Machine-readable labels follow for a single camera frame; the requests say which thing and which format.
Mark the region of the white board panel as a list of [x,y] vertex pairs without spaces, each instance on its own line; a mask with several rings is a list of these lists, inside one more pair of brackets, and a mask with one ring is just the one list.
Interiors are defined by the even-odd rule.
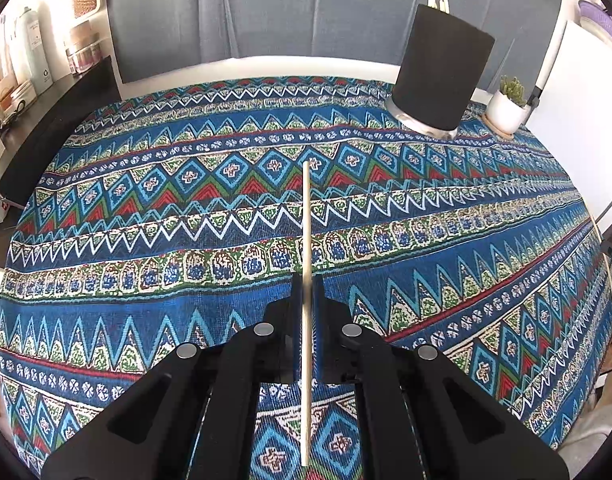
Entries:
[[527,128],[560,162],[606,232],[612,226],[612,48],[566,24]]

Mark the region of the round wooden coaster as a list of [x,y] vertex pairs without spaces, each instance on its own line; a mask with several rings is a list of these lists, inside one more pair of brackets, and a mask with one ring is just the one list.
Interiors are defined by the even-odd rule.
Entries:
[[504,139],[506,141],[512,141],[514,139],[514,134],[513,133],[507,133],[504,130],[499,129],[493,122],[491,122],[489,120],[489,118],[487,117],[486,114],[483,114],[481,117],[482,122],[484,122],[484,125],[493,133],[496,134],[496,136],[498,136],[498,138],[500,139]]

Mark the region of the small cactus in white pot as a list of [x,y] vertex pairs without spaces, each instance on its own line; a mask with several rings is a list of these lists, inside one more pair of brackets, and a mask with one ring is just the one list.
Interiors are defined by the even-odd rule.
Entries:
[[515,133],[527,114],[525,89],[516,77],[502,76],[485,114],[499,129]]

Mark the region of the patterned blue tablecloth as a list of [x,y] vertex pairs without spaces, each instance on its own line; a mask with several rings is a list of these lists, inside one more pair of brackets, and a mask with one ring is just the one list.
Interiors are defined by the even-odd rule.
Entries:
[[312,215],[327,296],[432,344],[558,448],[612,336],[612,266],[560,162],[470,103],[436,140],[385,82],[242,79],[96,110],[31,193],[1,287],[3,399],[48,456],[178,344],[228,341],[289,293]]

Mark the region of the purple bowl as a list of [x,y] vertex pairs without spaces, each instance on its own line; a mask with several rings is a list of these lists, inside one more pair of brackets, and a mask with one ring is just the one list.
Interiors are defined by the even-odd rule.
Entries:
[[606,9],[587,0],[579,0],[579,25],[612,47],[612,16]]

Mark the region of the black cylindrical utensil holder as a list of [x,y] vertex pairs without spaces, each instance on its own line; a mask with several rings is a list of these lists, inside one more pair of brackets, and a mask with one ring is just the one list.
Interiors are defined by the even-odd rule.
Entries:
[[455,139],[494,44],[484,30],[420,4],[385,101],[389,114],[416,133]]

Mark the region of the dark side shelf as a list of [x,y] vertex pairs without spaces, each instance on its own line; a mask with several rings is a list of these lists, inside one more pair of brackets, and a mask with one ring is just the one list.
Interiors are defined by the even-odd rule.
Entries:
[[81,76],[67,75],[54,82],[2,135],[0,200],[24,208],[74,129],[94,110],[119,100],[109,56]]

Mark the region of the grey-blue fabric backdrop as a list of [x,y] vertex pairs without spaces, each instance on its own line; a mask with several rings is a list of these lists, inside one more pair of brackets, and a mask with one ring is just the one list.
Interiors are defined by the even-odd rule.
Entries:
[[[426,0],[106,0],[119,73],[135,82],[226,58],[319,56],[399,64]],[[532,88],[562,0],[448,0],[495,40],[481,89]]]

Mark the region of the white spray bottle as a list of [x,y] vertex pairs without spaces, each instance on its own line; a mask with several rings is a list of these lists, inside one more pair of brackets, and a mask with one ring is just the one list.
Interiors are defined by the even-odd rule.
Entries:
[[51,87],[53,78],[45,56],[38,12],[25,6],[16,21],[16,32],[24,48],[29,78],[40,96]]

